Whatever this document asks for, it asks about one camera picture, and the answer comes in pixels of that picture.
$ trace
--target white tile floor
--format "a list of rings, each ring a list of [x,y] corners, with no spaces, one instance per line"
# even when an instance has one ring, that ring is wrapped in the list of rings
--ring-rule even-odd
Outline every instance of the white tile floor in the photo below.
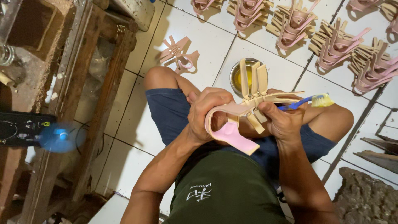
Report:
[[[372,27],[373,30],[364,36],[365,44],[370,44],[373,36],[387,41],[385,29],[388,22],[380,12],[375,11],[353,21],[345,9],[347,2],[348,0],[344,1],[343,7],[337,13],[342,20],[349,21],[346,31],[356,35],[364,28]],[[275,4],[289,5],[289,3],[290,0],[275,0]],[[313,0],[304,0],[304,5],[307,7],[312,3]],[[318,25],[322,19],[330,21],[333,18],[340,4],[341,0],[322,0],[315,7],[314,12],[318,15],[316,30],[319,29]],[[148,69],[161,65],[157,54],[166,48],[162,41],[168,40],[170,35],[173,35],[176,41],[184,36],[190,38],[189,48],[185,50],[187,53],[199,51],[197,71],[191,70],[194,74],[184,73],[182,76],[189,79],[200,90],[207,86],[214,86],[225,88],[233,93],[229,85],[232,66],[241,58],[253,57],[267,65],[269,88],[292,91],[296,86],[295,90],[306,91],[303,96],[329,92],[336,103],[352,111],[355,124],[359,127],[359,130],[353,130],[356,131],[354,138],[349,138],[349,134],[346,135],[327,156],[312,165],[322,179],[347,142],[348,147],[342,159],[326,182],[326,188],[332,199],[341,186],[338,168],[342,166],[369,173],[397,188],[397,174],[367,162],[355,156],[353,152],[366,149],[381,152],[380,149],[363,142],[360,138],[377,138],[375,133],[380,123],[384,121],[392,108],[398,108],[396,97],[398,78],[390,82],[381,96],[373,101],[370,99],[377,90],[364,96],[354,96],[351,92],[353,74],[347,68],[347,61],[342,66],[323,74],[314,67],[316,56],[308,62],[312,56],[312,52],[308,50],[309,40],[288,55],[282,55],[275,49],[276,37],[267,32],[264,26],[252,25],[246,34],[236,32],[233,25],[234,17],[226,12],[226,7],[227,1],[224,2],[221,12],[210,8],[198,18],[188,0],[155,2],[156,12],[152,23],[147,32],[137,34],[136,49],[130,54],[109,117],[105,141],[111,144],[111,147],[104,149],[96,160],[93,169],[93,186],[96,186],[96,192],[108,195],[112,191],[117,191],[129,198],[142,170],[164,148],[146,103],[143,80]],[[397,50],[397,43],[390,44],[388,53],[397,56],[395,53]],[[174,69],[175,65],[172,64],[169,67]],[[233,94],[236,102],[241,101],[239,96]],[[90,102],[81,104],[85,108],[79,110],[75,119],[85,123],[91,119],[90,111],[93,108]],[[396,122],[393,123],[390,119],[387,125],[396,130],[398,118],[396,115],[394,117],[391,118],[394,118]],[[166,193],[161,204],[161,211],[166,215],[169,214],[173,189],[174,187]]]

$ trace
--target wooden plank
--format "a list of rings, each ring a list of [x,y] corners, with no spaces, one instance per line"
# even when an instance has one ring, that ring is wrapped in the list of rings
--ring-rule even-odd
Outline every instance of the wooden plank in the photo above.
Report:
[[[1,189],[0,189],[0,224],[6,223],[12,217],[12,199],[20,179],[25,162],[27,147],[0,147]]]
[[[111,43],[116,43],[117,41],[117,35],[118,35],[117,24],[108,15],[106,15],[103,20],[103,24],[101,26],[101,32],[99,35]]]
[[[388,151],[392,154],[398,155],[398,143],[393,141],[385,141],[385,140],[378,140],[372,138],[360,138],[362,141],[365,141],[371,145],[379,147],[385,151]]]
[[[130,52],[135,47],[136,37],[128,29],[123,30],[117,37],[115,50],[109,63],[109,70],[101,89],[90,129],[87,133],[86,142],[83,145],[83,152],[78,168],[78,182],[74,188],[73,202],[80,201],[86,193],[87,181],[91,174],[92,162],[101,147],[103,132],[108,122],[108,117],[116,97],[116,92],[122,78],[124,67]]]
[[[103,10],[107,9],[109,6],[109,0],[93,0],[93,3]]]
[[[59,113],[57,108],[53,111],[58,116],[58,122],[71,122],[75,116],[91,58],[100,35],[101,23],[105,16],[105,12],[96,5],[90,4],[87,9],[90,12],[90,17],[84,26],[83,38],[76,46],[80,49],[74,59],[75,64],[72,66],[73,70],[67,86],[64,86],[64,99],[57,103],[60,107]],[[39,162],[35,164],[35,172],[29,183],[20,219],[20,223],[24,224],[42,223],[47,218],[47,210],[43,208],[49,205],[62,159],[61,154],[50,153],[44,149],[41,149],[37,156]]]
[[[370,150],[364,150],[362,152],[354,153],[365,159],[371,163],[374,163],[384,169],[387,169],[391,172],[398,174],[398,156],[397,155],[388,155],[382,153],[375,153]]]
[[[133,33],[138,31],[138,25],[133,19],[108,11],[99,35],[111,43],[116,43],[118,32],[123,28],[129,29]]]

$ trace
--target wooden frame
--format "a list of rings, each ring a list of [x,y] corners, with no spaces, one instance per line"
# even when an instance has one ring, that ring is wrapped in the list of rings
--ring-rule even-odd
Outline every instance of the wooden frame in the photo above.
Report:
[[[85,150],[79,163],[84,169],[80,167],[81,172],[73,186],[68,188],[68,185],[64,185],[65,191],[61,195],[52,197],[62,154],[37,149],[38,162],[32,168],[29,187],[19,219],[20,223],[42,223],[54,212],[64,212],[67,205],[69,211],[73,211],[75,209],[73,205],[82,200],[86,193],[85,184],[90,176],[91,164],[96,154],[95,149],[103,135],[127,59],[137,41],[135,37],[137,27],[132,19],[105,12],[92,1],[86,1],[80,25],[73,34],[76,35],[73,39],[73,47],[69,52],[65,51],[61,59],[59,72],[63,69],[65,75],[62,80],[55,83],[53,90],[58,94],[58,98],[51,101],[46,109],[48,114],[57,116],[58,122],[73,121],[98,38],[103,37],[115,43],[91,128],[84,144]],[[6,167],[9,170],[8,174],[12,177],[7,178],[6,185],[2,183],[0,205],[5,206],[5,209],[0,210],[0,223],[6,222],[3,211],[7,211],[14,196],[26,148],[9,149],[7,153],[9,156],[7,156],[6,163],[10,165]]]

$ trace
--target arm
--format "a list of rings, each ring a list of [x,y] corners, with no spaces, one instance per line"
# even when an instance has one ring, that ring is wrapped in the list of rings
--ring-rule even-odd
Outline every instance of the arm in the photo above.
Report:
[[[231,93],[206,88],[191,105],[189,124],[180,135],[147,165],[135,184],[121,224],[158,223],[159,205],[188,157],[202,144],[212,140],[205,130],[206,114],[215,106],[233,101]],[[226,115],[215,116],[222,127]]]
[[[283,112],[271,102],[259,109],[279,149],[279,181],[296,223],[339,223],[329,194],[311,167],[301,143],[300,127],[308,104]]]

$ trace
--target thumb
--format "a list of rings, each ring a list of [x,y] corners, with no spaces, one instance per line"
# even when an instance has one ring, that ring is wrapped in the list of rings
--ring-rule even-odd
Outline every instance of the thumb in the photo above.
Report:
[[[283,116],[283,111],[279,110],[273,102],[262,102],[258,105],[258,108],[271,120],[278,120]]]

